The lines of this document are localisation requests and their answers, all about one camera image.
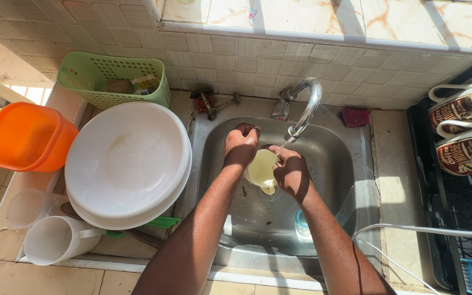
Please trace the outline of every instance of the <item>pitcher handle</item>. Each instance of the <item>pitcher handle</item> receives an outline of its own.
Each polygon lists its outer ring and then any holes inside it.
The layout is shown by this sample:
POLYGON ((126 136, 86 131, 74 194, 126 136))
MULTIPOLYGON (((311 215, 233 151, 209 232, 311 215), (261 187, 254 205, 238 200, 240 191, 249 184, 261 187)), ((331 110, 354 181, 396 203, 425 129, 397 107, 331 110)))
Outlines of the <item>pitcher handle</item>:
POLYGON ((456 136, 456 134, 447 133, 442 129, 442 126, 447 125, 447 124, 472 128, 472 122, 463 122, 463 121, 456 121, 456 120, 446 120, 446 121, 440 122, 440 124, 436 126, 436 133, 438 133, 438 135, 440 135, 441 137, 447 138, 447 139, 456 136))
POLYGON ((266 193, 267 195, 273 195, 274 192, 276 191, 276 189, 274 188, 274 186, 269 186, 269 187, 261 187, 262 191, 264 193, 266 193))
POLYGON ((102 228, 88 229, 86 231, 78 231, 78 239, 97 237, 106 235, 107 230, 102 228))
POLYGON ((464 85, 455 85, 455 84, 439 84, 439 85, 436 85, 435 87, 431 88, 431 90, 429 90, 429 98, 438 103, 438 104, 441 104, 445 101, 445 98, 442 98, 442 97, 437 97, 436 95, 434 95, 434 91, 438 88, 457 88, 457 89, 469 89, 469 88, 472 88, 472 84, 464 84, 464 85))

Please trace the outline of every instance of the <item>black dish rack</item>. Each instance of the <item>black dish rack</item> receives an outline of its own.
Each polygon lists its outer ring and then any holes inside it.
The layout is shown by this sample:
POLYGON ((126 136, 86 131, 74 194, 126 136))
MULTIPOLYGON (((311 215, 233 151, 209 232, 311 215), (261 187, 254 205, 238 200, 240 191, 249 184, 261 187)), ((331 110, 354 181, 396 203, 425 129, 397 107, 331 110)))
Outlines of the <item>black dish rack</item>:
MULTIPOLYGON (((416 170, 427 227, 472 231, 472 175, 455 176, 440 168, 428 109, 429 98, 407 109, 416 170)), ((472 259, 472 238, 427 234, 433 273, 444 289, 467 294, 460 259, 472 259)))

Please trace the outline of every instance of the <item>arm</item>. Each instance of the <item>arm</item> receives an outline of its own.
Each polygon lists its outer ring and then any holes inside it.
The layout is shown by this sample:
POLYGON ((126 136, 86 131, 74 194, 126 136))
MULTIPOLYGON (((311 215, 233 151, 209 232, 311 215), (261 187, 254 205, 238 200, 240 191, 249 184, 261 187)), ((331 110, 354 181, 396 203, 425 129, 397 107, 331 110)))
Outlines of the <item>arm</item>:
MULTIPOLYGON (((276 145, 264 148, 273 153, 279 151, 276 145)), ((279 157, 282 162, 274 166, 274 177, 295 198, 305 215, 329 294, 394 295, 318 195, 305 158, 286 149, 279 157)))
POLYGON ((243 170, 256 155, 259 128, 239 124, 225 140, 225 163, 194 210, 148 263, 132 295, 200 294, 243 170))

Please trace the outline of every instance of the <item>sink basin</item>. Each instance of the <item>sink basin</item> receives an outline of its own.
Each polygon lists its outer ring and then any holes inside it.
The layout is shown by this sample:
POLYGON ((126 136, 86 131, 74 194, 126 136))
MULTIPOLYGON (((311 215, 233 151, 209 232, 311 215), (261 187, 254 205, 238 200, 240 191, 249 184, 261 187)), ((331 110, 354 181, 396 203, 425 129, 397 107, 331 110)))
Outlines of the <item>sink basin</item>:
MULTIPOLYGON (((305 103, 293 102, 288 121, 271 119, 276 100, 242 98, 238 106, 218 112, 213 122, 196 114, 190 128, 193 169, 175 216, 185 217, 198 203, 223 166, 224 141, 241 122, 261 127, 259 144, 283 143, 283 133, 299 118, 305 103)), ((377 223, 378 208, 372 175, 368 126, 346 128, 339 119, 340 107, 320 105, 301 138, 285 148, 305 156, 314 185, 344 230, 352 234, 377 223)), ((215 265, 276 272, 320 275, 321 268, 312 238, 296 230, 300 210, 292 197, 277 188, 269 196, 241 178, 227 216, 215 265)), ((380 245, 378 231, 361 236, 380 245)), ((379 256, 360 248, 379 268, 379 256)))

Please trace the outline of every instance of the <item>green plastic basket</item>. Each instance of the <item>green plastic basket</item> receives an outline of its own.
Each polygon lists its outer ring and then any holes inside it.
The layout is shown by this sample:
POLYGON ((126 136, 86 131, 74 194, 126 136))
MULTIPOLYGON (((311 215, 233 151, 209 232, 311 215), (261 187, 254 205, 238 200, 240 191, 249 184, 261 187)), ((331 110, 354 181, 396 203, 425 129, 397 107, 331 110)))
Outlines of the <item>green plastic basket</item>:
POLYGON ((63 59, 57 80, 61 86, 77 92, 82 98, 102 110, 130 101, 149 101, 166 108, 170 105, 170 90, 165 66, 159 59, 72 52, 63 59), (149 95, 105 92, 109 79, 130 81, 149 74, 161 80, 156 91, 149 95))

